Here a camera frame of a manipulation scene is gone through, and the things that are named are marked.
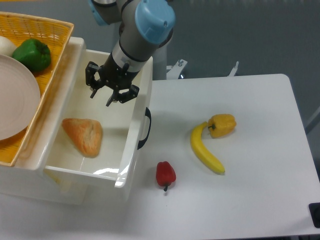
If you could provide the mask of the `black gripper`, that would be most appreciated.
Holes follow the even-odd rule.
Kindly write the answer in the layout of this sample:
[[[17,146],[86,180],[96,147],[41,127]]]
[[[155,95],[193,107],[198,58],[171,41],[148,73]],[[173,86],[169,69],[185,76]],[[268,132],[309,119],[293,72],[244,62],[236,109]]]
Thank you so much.
[[[85,68],[85,83],[92,91],[90,98],[93,99],[103,87],[112,89],[112,95],[106,102],[107,107],[111,103],[126,103],[136,98],[140,88],[133,85],[132,81],[138,73],[130,72],[129,67],[127,62],[122,67],[118,66],[112,55],[101,66],[90,61]]]

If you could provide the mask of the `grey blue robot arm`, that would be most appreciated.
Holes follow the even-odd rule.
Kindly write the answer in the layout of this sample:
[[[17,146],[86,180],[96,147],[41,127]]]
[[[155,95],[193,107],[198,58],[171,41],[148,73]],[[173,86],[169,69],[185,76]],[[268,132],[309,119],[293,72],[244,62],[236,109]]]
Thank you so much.
[[[106,105],[126,103],[138,96],[134,78],[157,49],[173,34],[175,12],[165,0],[90,0],[90,10],[99,25],[120,23],[119,40],[103,65],[90,61],[85,83],[93,98],[103,87],[112,89]]]

